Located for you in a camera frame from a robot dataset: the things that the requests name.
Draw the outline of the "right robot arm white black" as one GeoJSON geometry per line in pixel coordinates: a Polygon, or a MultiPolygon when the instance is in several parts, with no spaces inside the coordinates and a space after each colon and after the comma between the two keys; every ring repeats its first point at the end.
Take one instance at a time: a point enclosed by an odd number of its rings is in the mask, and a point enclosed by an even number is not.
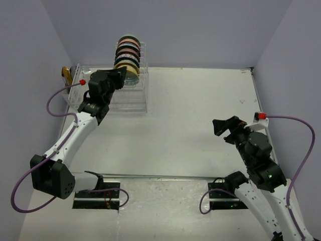
{"type": "Polygon", "coordinates": [[[224,141],[236,147],[247,170],[247,175],[238,171],[226,176],[222,192],[242,201],[270,240],[314,240],[290,198],[296,179],[287,182],[281,167],[271,158],[268,136],[261,132],[268,127],[269,118],[257,112],[250,124],[237,116],[212,121],[216,136],[230,132],[224,141]]]}

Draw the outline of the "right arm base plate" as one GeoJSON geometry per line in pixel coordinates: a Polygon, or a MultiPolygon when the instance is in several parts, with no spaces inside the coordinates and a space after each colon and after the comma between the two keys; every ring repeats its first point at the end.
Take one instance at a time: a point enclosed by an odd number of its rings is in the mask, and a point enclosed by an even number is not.
{"type": "MultiPolygon", "coordinates": [[[[223,189],[226,188],[225,181],[218,179],[208,183],[208,189],[223,189]]],[[[213,191],[209,193],[209,203],[212,210],[237,210],[248,209],[248,207],[239,199],[222,191],[213,191]]]]}

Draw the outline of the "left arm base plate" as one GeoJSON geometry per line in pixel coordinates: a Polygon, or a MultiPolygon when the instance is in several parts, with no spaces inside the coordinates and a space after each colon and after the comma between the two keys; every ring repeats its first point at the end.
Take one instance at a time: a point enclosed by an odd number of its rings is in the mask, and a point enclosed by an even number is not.
{"type": "Polygon", "coordinates": [[[119,190],[107,192],[78,192],[74,195],[73,209],[119,210],[119,190]]]}

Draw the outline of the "yellow blue patterned bowl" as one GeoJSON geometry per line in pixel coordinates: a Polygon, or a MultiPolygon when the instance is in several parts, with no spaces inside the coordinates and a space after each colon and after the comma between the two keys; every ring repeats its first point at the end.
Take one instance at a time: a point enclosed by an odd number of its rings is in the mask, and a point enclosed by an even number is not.
{"type": "Polygon", "coordinates": [[[113,66],[114,69],[119,69],[126,67],[126,74],[124,85],[126,86],[135,86],[139,82],[139,71],[132,65],[128,63],[118,63],[113,66]]]}

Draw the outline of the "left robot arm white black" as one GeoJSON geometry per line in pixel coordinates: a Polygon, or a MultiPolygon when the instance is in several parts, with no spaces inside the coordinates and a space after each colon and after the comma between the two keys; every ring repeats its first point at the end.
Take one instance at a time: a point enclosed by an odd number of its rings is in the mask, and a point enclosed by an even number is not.
{"type": "Polygon", "coordinates": [[[91,171],[72,173],[74,156],[86,138],[100,125],[109,111],[112,96],[125,83],[126,67],[97,70],[90,75],[88,91],[75,113],[74,121],[45,154],[30,161],[33,188],[66,199],[72,192],[88,192],[99,197],[104,192],[103,178],[91,171]]]}

